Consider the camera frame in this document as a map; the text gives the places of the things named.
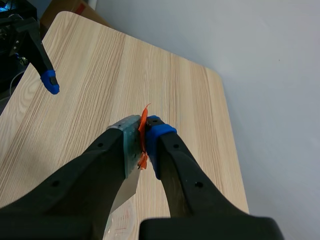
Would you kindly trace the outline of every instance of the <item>orange ribbon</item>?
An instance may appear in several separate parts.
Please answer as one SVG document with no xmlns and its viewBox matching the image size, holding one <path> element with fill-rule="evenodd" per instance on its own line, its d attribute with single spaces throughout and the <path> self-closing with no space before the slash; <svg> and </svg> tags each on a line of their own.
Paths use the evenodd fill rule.
<svg viewBox="0 0 320 240">
<path fill-rule="evenodd" d="M 147 107 L 150 105 L 150 103 L 145 106 L 142 115 L 141 115 L 141 123 L 140 126 L 138 128 L 139 132 L 140 132 L 140 146 L 141 146 L 141 156 L 140 156 L 140 160 L 138 162 L 138 166 L 139 168 L 141 167 L 141 169 L 146 169 L 147 168 L 147 160 L 148 160 L 148 154 L 147 154 L 147 150 L 146 150 L 146 140 L 145 140 L 145 133 L 146 133 L 146 123 L 147 123 L 147 116 L 148 116 L 148 109 Z"/>
</svg>

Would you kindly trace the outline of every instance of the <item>cardboard box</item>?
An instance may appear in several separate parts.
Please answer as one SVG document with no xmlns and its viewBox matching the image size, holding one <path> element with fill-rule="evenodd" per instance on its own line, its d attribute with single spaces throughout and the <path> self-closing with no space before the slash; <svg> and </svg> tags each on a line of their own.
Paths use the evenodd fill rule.
<svg viewBox="0 0 320 240">
<path fill-rule="evenodd" d="M 83 0 L 52 0 L 40 19 L 40 34 L 42 38 L 47 33 L 56 15 L 62 11 L 78 14 L 84 18 L 113 28 Z"/>
</svg>

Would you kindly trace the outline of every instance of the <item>light wood grain surface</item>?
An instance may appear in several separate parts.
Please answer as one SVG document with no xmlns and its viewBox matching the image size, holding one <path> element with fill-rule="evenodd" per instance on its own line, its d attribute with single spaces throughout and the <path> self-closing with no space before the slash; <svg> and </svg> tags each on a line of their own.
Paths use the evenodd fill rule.
<svg viewBox="0 0 320 240">
<path fill-rule="evenodd" d="M 60 93 L 29 66 L 0 116 L 0 206 L 20 198 L 116 121 L 146 104 L 178 131 L 203 171 L 248 212 L 223 85 L 212 70 L 73 14 L 61 12 L 43 45 Z M 111 216 L 105 238 L 137 239 L 145 218 L 169 216 L 149 162 L 136 194 Z"/>
</svg>

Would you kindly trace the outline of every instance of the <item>white wall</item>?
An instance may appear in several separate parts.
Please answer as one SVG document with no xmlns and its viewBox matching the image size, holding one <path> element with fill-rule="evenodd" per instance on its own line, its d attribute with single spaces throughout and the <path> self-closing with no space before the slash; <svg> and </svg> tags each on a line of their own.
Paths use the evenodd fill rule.
<svg viewBox="0 0 320 240">
<path fill-rule="evenodd" d="M 320 2 L 98 0 L 116 29 L 216 70 L 250 212 L 320 236 Z"/>
</svg>

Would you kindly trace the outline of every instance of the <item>blue gripper fingertip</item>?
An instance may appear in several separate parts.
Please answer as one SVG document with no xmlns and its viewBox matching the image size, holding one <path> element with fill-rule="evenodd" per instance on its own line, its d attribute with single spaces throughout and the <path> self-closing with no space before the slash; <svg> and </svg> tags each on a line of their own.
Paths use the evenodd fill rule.
<svg viewBox="0 0 320 240">
<path fill-rule="evenodd" d="M 150 116 L 149 118 L 160 119 L 158 116 Z M 146 152 L 149 155 L 157 179 L 160 179 L 157 163 L 157 139 L 163 134 L 172 132 L 177 133 L 177 130 L 169 124 L 160 124 L 151 127 L 151 129 L 145 133 Z"/>
<path fill-rule="evenodd" d="M 52 94 L 57 94 L 60 91 L 59 84 L 52 84 L 50 81 L 51 77 L 56 77 L 55 70 L 47 70 L 41 75 L 41 81 L 44 87 Z"/>
</svg>

